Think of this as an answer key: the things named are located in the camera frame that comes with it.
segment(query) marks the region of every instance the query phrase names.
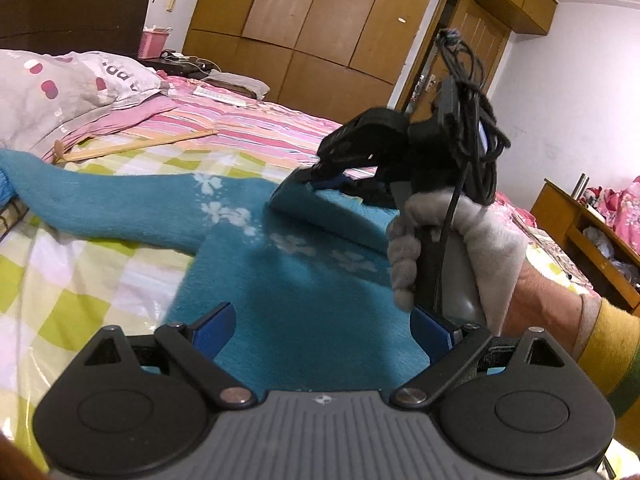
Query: wooden stick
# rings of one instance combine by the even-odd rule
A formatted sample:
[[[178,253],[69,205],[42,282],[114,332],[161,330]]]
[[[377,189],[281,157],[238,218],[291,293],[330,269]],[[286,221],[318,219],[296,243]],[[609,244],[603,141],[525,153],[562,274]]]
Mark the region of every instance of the wooden stick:
[[[65,162],[76,162],[78,160],[87,160],[88,158],[97,158],[99,156],[112,155],[113,153],[128,152],[129,150],[140,150],[142,148],[150,148],[151,146],[162,146],[164,144],[173,144],[181,140],[198,139],[215,135],[213,130],[199,130],[188,134],[176,136],[165,136],[160,139],[136,140],[127,144],[118,144],[116,146],[105,146],[104,148],[95,148],[94,150],[82,150],[82,152],[64,153],[64,145],[57,140],[54,143],[53,150],[59,160]]]

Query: screw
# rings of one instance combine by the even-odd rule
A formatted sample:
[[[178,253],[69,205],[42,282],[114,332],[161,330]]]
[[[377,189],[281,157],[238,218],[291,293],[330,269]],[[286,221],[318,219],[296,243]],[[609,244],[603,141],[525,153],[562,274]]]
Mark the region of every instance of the screw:
[[[224,400],[227,404],[246,404],[253,397],[251,391],[243,388],[242,386],[234,386],[232,388],[225,388],[220,392],[220,399]]]
[[[400,388],[396,392],[396,400],[400,404],[415,406],[427,400],[427,394],[418,388]]]

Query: human arm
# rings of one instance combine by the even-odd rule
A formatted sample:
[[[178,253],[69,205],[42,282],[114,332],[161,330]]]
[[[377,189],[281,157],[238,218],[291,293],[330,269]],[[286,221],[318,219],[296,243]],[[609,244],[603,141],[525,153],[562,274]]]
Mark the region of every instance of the human arm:
[[[403,310],[413,306],[420,254],[412,227],[441,226],[449,200],[446,192],[414,195],[404,218],[388,229],[394,298]],[[546,279],[526,260],[521,240],[486,209],[460,200],[452,228],[465,239],[489,327],[505,336],[520,336],[529,326],[545,328],[607,397],[616,413],[616,439],[640,452],[640,318]],[[496,290],[500,294],[483,293]]]

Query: wooden door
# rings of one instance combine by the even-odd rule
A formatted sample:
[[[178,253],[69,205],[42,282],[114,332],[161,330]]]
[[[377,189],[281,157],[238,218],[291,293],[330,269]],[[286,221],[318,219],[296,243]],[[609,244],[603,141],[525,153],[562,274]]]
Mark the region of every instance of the wooden door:
[[[484,88],[487,89],[509,39],[509,28],[473,0],[458,1],[450,28],[456,28],[460,31],[462,39],[482,61],[486,78]],[[431,63],[431,69],[423,71],[423,74],[426,75],[429,83],[422,95],[418,97],[417,105],[411,115],[414,122],[431,117],[431,102],[436,97],[438,83],[449,75],[449,71],[440,55],[437,55]]]

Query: cable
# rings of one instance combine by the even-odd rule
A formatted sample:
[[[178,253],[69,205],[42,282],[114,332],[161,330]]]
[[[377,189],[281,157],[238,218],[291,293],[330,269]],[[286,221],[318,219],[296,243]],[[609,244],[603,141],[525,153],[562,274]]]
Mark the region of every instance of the cable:
[[[210,59],[204,59],[203,57],[199,57],[198,59],[196,59],[196,62],[199,62],[199,61],[206,61],[207,63],[211,63],[218,72],[222,72],[222,69]]]
[[[457,121],[441,124],[447,134],[449,151],[460,168],[460,176],[454,188],[451,202],[440,231],[434,287],[433,305],[442,313],[442,267],[447,239],[451,230],[453,215],[460,199],[465,194],[482,206],[494,202],[497,186],[496,160],[504,148],[511,145],[507,136],[497,125],[491,103],[482,92],[486,83],[486,73],[482,60],[465,43],[456,30],[443,29],[436,37],[436,46],[449,75],[455,81],[455,91],[459,110],[454,110]],[[467,71],[464,57],[468,58]],[[486,140],[486,148],[481,142],[480,124]]]
[[[198,70],[200,70],[203,74],[208,74],[209,72],[206,72],[205,70],[202,69],[202,67],[200,65],[197,65],[195,63],[192,63],[191,61],[184,61],[184,60],[180,60],[180,61],[175,61],[178,64],[181,65],[191,65],[196,67]]]

